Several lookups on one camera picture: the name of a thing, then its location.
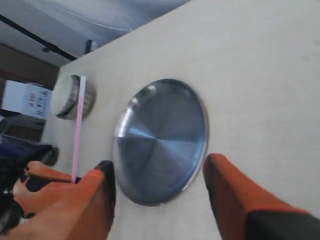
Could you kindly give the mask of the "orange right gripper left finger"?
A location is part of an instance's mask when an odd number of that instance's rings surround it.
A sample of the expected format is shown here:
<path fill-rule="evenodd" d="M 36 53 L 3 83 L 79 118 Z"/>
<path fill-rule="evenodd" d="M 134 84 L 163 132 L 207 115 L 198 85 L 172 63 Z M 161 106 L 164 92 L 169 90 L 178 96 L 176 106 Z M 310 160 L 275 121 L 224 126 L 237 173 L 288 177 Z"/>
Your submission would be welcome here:
<path fill-rule="evenodd" d="M 58 201 L 6 230 L 6 240 L 105 240 L 115 218 L 114 164 L 103 160 Z"/>

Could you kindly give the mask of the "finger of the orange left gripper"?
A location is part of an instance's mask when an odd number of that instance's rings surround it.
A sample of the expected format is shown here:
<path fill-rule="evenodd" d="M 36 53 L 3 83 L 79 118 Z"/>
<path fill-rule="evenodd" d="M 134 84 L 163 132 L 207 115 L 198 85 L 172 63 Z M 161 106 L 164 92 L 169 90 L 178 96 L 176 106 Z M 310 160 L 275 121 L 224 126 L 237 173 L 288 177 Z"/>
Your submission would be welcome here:
<path fill-rule="evenodd" d="M 31 218 L 58 201 L 73 187 L 70 174 L 40 161 L 30 161 L 13 186 L 13 200 L 21 218 Z"/>

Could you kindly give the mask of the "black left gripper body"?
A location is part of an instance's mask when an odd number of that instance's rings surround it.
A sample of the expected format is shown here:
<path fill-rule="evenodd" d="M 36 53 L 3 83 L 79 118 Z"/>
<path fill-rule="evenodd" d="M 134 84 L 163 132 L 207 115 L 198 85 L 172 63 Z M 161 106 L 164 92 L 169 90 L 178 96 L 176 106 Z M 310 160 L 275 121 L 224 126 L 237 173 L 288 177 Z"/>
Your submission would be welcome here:
<path fill-rule="evenodd" d="M 13 188 L 21 178 L 31 161 L 38 161 L 48 166 L 57 162 L 59 150 L 57 147 L 44 144 L 38 145 L 32 152 L 14 159 L 0 161 L 0 229 L 10 230 L 16 227 L 24 218 L 23 209 L 14 200 Z"/>

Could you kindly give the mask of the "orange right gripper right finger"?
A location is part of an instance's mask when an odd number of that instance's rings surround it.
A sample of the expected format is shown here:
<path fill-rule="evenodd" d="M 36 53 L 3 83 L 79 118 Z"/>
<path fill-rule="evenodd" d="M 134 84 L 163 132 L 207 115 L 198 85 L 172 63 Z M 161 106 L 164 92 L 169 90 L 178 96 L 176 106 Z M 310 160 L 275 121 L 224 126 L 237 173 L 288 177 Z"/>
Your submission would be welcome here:
<path fill-rule="evenodd" d="M 203 165 L 210 206 L 223 240 L 318 240 L 320 220 L 276 197 L 210 153 Z"/>

